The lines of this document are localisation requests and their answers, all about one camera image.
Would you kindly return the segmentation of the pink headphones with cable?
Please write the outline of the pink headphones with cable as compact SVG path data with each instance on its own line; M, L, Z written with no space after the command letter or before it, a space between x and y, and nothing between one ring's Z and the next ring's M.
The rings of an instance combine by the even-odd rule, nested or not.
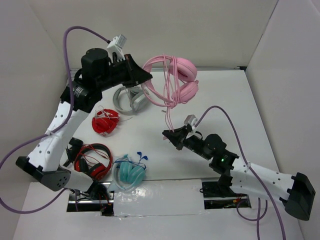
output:
M166 108L165 124L173 131L171 110L179 104L187 104L195 97L199 90L198 70L190 60L166 54L150 58L142 69L150 73L153 65L159 63L162 64L164 76L162 93L155 89L151 80L141 84L141 88L144 96L153 105Z

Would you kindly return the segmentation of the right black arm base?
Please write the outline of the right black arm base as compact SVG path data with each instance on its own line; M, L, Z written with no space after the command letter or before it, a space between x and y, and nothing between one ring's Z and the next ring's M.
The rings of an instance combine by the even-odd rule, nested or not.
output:
M236 207L235 193L223 189L217 178L202 179L199 192L203 196L205 210L231 209Z

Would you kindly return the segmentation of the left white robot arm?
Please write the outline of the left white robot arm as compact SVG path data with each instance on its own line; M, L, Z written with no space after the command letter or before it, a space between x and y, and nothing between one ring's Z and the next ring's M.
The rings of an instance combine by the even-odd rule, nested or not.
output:
M94 199L99 193L94 180L62 167L61 157L78 127L102 99L103 91L118 85L135 87L152 77L130 54L117 60L110 59L102 48L89 49L81 58L81 69L63 91L45 135L28 156L17 159L16 165L52 191L76 189L86 199Z

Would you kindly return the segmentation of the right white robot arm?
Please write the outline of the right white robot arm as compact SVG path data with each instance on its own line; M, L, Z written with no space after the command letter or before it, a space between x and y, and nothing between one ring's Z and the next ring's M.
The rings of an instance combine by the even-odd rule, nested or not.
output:
M274 200L292 217L303 221L310 219L316 191L305 174L285 174L245 163L242 157L227 150L218 134L202 139L190 135L189 128L183 126L174 131L164 130L162 135L177 150L187 148L208 160L209 167L220 174L218 190L223 196L234 193Z

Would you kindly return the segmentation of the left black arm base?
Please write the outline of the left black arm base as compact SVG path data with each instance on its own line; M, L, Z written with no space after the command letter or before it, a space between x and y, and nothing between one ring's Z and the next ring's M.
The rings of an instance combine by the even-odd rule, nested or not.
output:
M96 213L105 217L114 216L114 191L108 192L109 184L103 183L92 193L71 189L67 213Z

